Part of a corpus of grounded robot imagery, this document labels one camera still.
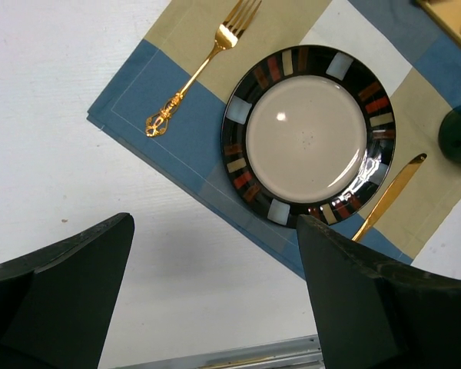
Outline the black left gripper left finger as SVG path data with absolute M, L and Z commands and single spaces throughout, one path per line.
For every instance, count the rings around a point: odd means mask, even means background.
M 120 213 L 0 264 L 0 368 L 96 368 L 134 237 Z

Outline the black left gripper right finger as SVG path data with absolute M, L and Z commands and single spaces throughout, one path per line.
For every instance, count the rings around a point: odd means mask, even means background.
M 311 216 L 297 221 L 328 368 L 461 368 L 461 280 L 396 261 Z

